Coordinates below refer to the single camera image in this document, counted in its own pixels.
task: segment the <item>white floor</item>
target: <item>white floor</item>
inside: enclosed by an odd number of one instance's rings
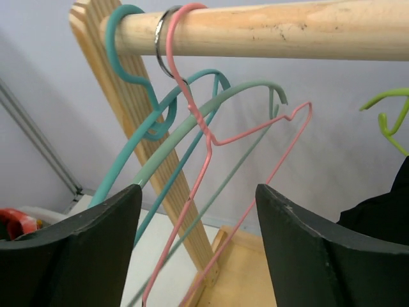
[[[90,201],[91,197],[82,197],[71,210],[70,215],[84,210]],[[146,210],[141,211],[140,221],[145,218],[147,212]],[[205,226],[204,228],[210,242],[213,242],[219,229],[210,226]],[[167,216],[155,214],[138,245],[132,252],[121,307],[128,305],[134,294],[151,274],[172,229],[172,223]],[[196,268],[186,249],[183,245],[180,246],[159,274],[149,296],[148,306],[177,307],[186,294],[196,272]],[[137,301],[133,306],[140,307],[141,301]]]

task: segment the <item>wooden post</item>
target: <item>wooden post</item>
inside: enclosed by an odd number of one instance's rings
[[[117,50],[154,54],[162,13],[128,16]],[[190,12],[174,54],[255,58],[409,60],[409,0],[337,0],[209,8]],[[106,19],[100,26],[104,35]],[[161,50],[165,51],[162,35]]]
[[[98,28],[101,21],[104,17],[109,16],[119,5],[121,5],[119,0],[77,0],[70,10],[69,19],[72,31],[95,77],[104,91],[123,131],[129,138],[152,112],[152,108],[148,101],[147,93],[142,86],[126,83],[115,74],[108,62],[105,48],[99,38]],[[140,56],[124,55],[120,56],[120,60],[126,71],[148,78]],[[135,153],[142,165],[168,135],[159,141],[142,140],[139,143]],[[163,190],[178,163],[178,156],[173,150],[152,176],[150,182],[157,194]],[[185,175],[181,172],[163,202],[163,206],[174,224],[189,196],[189,191]],[[197,208],[192,203],[186,219],[180,228],[179,235],[184,233],[197,214]],[[213,256],[213,251],[201,222],[192,230],[184,245],[197,270],[202,271]],[[218,265],[215,265],[206,279],[206,286],[213,285],[216,282],[218,273]]]

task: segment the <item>metal ring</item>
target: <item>metal ring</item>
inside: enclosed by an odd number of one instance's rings
[[[174,12],[177,12],[182,6],[181,5],[175,5],[172,6],[170,9],[168,9],[159,19],[158,25],[156,26],[155,30],[155,52],[156,52],[156,59],[158,60],[159,67],[163,70],[163,72],[170,78],[174,79],[173,74],[171,71],[165,66],[165,63],[162,60],[162,56],[160,55],[160,34],[162,32],[162,28],[164,25],[164,22],[166,21],[166,17],[168,15],[173,14]],[[183,79],[183,82],[186,83],[188,86],[189,84],[185,79]]]

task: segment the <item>metal strip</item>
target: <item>metal strip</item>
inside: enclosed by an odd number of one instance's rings
[[[16,121],[38,151],[40,151],[45,160],[51,165],[52,169],[58,174],[69,190],[74,195],[80,194],[82,191],[80,183],[70,173],[58,154],[52,148],[51,144],[42,134],[41,130],[1,79],[0,104],[4,106],[10,116]]]

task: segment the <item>pink hanger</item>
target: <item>pink hanger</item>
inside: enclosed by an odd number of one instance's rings
[[[199,172],[199,176],[195,181],[195,184],[189,194],[189,198],[186,201],[180,216],[178,218],[177,223],[175,224],[173,231],[171,233],[171,235],[169,236],[169,239],[167,241],[167,244],[159,258],[159,261],[153,271],[153,274],[148,282],[148,285],[144,291],[143,294],[143,300],[142,300],[142,306],[146,307],[146,302],[148,300],[148,296],[149,293],[152,289],[152,286],[158,276],[158,273],[160,271],[160,269],[163,266],[164,260],[172,246],[172,243],[174,241],[174,238],[176,237],[181,224],[183,223],[183,220],[185,218],[185,215],[189,209],[189,206],[192,202],[192,200],[194,199],[196,192],[200,186],[200,183],[202,182],[202,179],[206,173],[207,167],[210,163],[210,160],[212,158],[212,144],[214,144],[215,146],[222,146],[222,145],[226,145],[228,143],[232,143],[234,141],[237,141],[238,139],[242,139],[245,136],[248,136],[249,134],[252,134],[256,131],[261,130],[262,128],[265,128],[275,122],[278,122],[279,120],[285,118],[287,121],[291,121],[294,116],[299,112],[299,110],[305,108],[308,106],[309,108],[309,113],[308,113],[308,117],[305,120],[303,126],[301,127],[301,129],[299,130],[299,132],[297,133],[297,135],[295,136],[294,140],[291,142],[290,146],[287,148],[286,152],[284,153],[284,155],[281,157],[280,161],[277,163],[277,165],[275,166],[273,172],[270,174],[269,178],[266,181],[266,184],[268,184],[271,179],[273,178],[273,176],[277,173],[277,170],[279,169],[279,167],[281,166],[281,164],[284,162],[285,158],[287,158],[289,152],[291,151],[291,149],[294,147],[294,144],[297,142],[297,140],[299,139],[301,133],[303,133],[305,127],[307,126],[307,124],[309,123],[311,116],[313,115],[313,105],[311,104],[311,102],[305,102],[303,104],[301,104],[300,106],[298,106],[297,108],[295,108],[295,110],[292,112],[291,116],[287,116],[287,115],[282,115],[279,116],[277,118],[274,118],[273,120],[269,120],[265,123],[262,123],[261,125],[258,125],[257,127],[254,127],[246,132],[240,133],[235,137],[232,138],[227,138],[223,141],[218,141],[216,139],[216,137],[214,136],[214,134],[211,132],[211,130],[208,128],[207,124],[205,123],[205,120],[202,116],[202,114],[200,113],[199,109],[197,108],[194,99],[192,97],[192,95],[190,94],[189,89],[186,87],[185,83],[183,82],[182,77],[180,76],[176,65],[174,64],[174,59],[173,59],[173,36],[174,36],[174,31],[176,29],[176,25],[179,23],[180,19],[186,15],[188,12],[192,11],[192,10],[196,10],[196,9],[202,9],[202,8],[207,8],[205,5],[200,4],[200,3],[190,3],[187,4],[185,6],[182,6],[172,17],[170,23],[169,23],[169,29],[168,29],[168,33],[167,33],[167,38],[166,38],[166,54],[167,54],[167,61],[169,63],[169,68],[172,71],[172,74],[174,76],[175,81],[178,83],[179,87],[181,88],[184,96],[187,99],[188,102],[188,109],[189,111],[194,115],[194,117],[197,120],[197,124],[199,125],[200,129],[203,131],[203,133],[206,136],[206,148],[207,148],[207,156],[206,159],[204,161],[203,167],[201,169],[201,171]],[[245,211],[244,215],[240,218],[239,222],[236,224],[236,226],[233,228],[233,231],[230,233],[230,235],[227,237],[227,239],[224,241],[223,245],[218,249],[218,251],[216,252],[216,254],[214,254],[213,258],[209,261],[208,265],[206,266],[206,268],[204,269],[204,271],[201,274],[201,277],[197,279],[197,281],[194,283],[193,287],[191,287],[189,289],[189,291],[186,293],[186,296],[183,298],[182,302],[180,303],[180,306],[183,306],[187,300],[189,299],[189,297],[193,294],[193,292],[196,290],[196,288],[200,285],[200,283],[202,282],[203,278],[206,276],[206,274],[208,273],[208,271],[210,270],[210,268],[212,267],[212,265],[216,262],[216,260],[218,259],[218,257],[220,256],[220,254],[223,252],[224,248],[227,246],[227,244],[229,243],[229,241],[231,240],[231,238],[233,237],[233,235],[235,234],[235,232],[237,231],[237,229],[240,227],[240,225],[243,223],[244,219],[246,218],[247,214],[250,212],[250,210],[253,208],[254,204],[256,203],[256,200],[253,200],[253,202],[250,204],[250,206],[247,208],[247,210]]]

